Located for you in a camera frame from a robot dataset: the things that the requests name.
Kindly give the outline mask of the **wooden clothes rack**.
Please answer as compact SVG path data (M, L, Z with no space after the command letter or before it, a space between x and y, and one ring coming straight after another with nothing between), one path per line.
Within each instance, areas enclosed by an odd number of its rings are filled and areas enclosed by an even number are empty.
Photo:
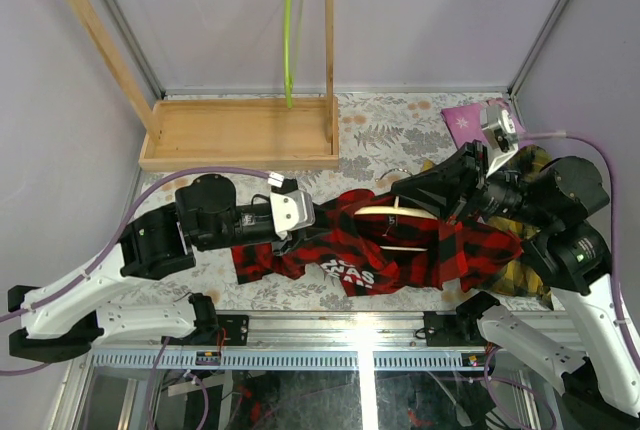
M152 172L237 165L267 170L335 168L334 0L324 0L326 91L317 97L159 100L148 104L90 0L67 0L146 135L139 157Z

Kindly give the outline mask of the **floral table mat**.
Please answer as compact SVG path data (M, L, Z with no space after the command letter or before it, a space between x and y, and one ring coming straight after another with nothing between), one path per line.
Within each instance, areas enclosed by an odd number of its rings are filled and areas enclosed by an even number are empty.
M397 179L423 164L441 162L456 145L441 111L501 98L494 93L341 94L340 160L336 170L294 171L301 188L317 202L351 189L384 193ZM240 284L231 254L217 250L197 254L191 270L117 298L123 305L153 305L184 299L191 292L212 298L219 310L414 311L449 310L470 298L457 281L443 290L404 288L380 296L349 297L340 282L317 265L297 280L271 274Z

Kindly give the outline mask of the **green hanger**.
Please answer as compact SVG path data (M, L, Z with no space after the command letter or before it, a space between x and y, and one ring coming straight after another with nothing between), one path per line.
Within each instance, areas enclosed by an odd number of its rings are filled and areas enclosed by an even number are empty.
M284 0L283 13L283 78L284 78L284 95L288 109L294 106L294 84L295 74L297 70L298 53L300 46L300 27L302 23L302 14L304 8L304 0L298 0L297 15L297 34L293 36L293 16L294 16L294 0Z

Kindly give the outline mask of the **purple folded cloth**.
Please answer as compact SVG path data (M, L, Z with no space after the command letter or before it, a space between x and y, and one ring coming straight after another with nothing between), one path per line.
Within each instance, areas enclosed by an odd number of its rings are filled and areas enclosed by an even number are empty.
M474 140L487 144L487 139L481 129L481 113L483 109L491 105L499 105L501 108L506 109L514 121L516 130L519 133L525 132L524 127L503 98L492 98L468 105L445 108L441 111L441 116L457 148L460 148L466 142Z

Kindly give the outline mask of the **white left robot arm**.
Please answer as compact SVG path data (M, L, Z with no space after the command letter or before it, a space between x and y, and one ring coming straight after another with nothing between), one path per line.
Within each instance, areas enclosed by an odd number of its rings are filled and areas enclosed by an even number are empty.
M123 306L116 300L193 268L197 252L262 243L288 251L314 223L313 202L296 181L271 180L268 195L240 206L230 179L201 175L178 189L174 202L126 219L89 263L45 287L11 288L8 307L18 313L20 327L8 338L10 356L53 364L116 340L220 343L214 303L201 293L162 305Z

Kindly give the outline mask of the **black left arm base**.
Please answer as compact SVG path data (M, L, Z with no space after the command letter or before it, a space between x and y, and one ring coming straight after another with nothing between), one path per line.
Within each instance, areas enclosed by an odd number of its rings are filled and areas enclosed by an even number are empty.
M249 322L248 315L218 315L198 327L194 341L198 345L246 346L249 335Z

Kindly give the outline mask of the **yellow black plaid shirt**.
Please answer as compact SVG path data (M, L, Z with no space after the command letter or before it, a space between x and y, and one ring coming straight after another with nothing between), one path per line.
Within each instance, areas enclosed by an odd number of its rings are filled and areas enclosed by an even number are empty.
M529 145L521 148L505 165L505 169L519 173L525 181L531 181L550 162L551 156L546 150L537 145ZM489 218L486 223L522 240L535 236L539 231L535 226L498 216ZM520 259L511 261L499 274L484 283L482 288L504 296L535 298L545 308L553 309L551 290L543 284L533 268Z

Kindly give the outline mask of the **cream wooden hanger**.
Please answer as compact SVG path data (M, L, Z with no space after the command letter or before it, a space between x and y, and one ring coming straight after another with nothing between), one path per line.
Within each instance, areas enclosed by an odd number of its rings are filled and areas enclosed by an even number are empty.
M392 216L395 218L404 216L417 218L422 220L436 220L437 217L428 211L421 208L409 208L409 207L401 207L400 206L400 198L396 196L394 198L394 203L392 206L366 206L361 207L355 213L355 216L367 216L367 215L384 215L384 216ZM381 249L387 251L400 251L400 252L425 252L425 248L420 247L401 247L401 246L389 246L389 245L381 245Z

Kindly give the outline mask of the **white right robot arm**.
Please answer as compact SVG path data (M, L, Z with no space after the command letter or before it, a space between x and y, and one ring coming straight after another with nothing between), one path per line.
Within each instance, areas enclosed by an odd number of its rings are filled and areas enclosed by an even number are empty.
M459 305L450 327L467 344L494 343L537 372L585 427L639 425L638 333L625 318L611 252L590 225L610 198L588 160L555 159L535 175L513 168L517 147L463 145L433 168L395 182L393 195L448 223L503 217L530 225L522 259L562 303L583 345L574 352L485 292Z

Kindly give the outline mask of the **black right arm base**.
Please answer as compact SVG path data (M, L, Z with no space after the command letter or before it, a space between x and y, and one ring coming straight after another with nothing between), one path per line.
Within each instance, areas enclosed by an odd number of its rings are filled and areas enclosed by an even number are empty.
M423 328L428 347L485 346L478 320L483 313L500 301L487 292L479 292L459 304L451 312L426 311L423 313Z

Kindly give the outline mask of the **aluminium front rail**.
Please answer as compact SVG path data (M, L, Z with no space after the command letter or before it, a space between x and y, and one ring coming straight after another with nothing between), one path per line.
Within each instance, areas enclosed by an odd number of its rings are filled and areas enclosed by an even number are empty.
M374 350L425 348L414 332L424 326L423 312L238 311L248 325L235 333L246 335L246 349L338 350L359 344ZM560 345L586 351L574 324L564 311L512 311L513 315ZM111 337L100 347L155 348L161 336Z

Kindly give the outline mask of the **red black plaid shirt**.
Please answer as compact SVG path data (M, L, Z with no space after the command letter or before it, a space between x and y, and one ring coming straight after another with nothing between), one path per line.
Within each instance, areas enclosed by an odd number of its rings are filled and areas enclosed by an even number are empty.
M329 229L283 255L270 244L231 250L239 283L278 274L297 280L317 265L340 281L349 297L391 294L405 287L441 289L456 280L478 288L521 253L518 237L471 221L450 225L431 218L363 215L361 209L389 206L385 193L356 189L317 206L318 223Z

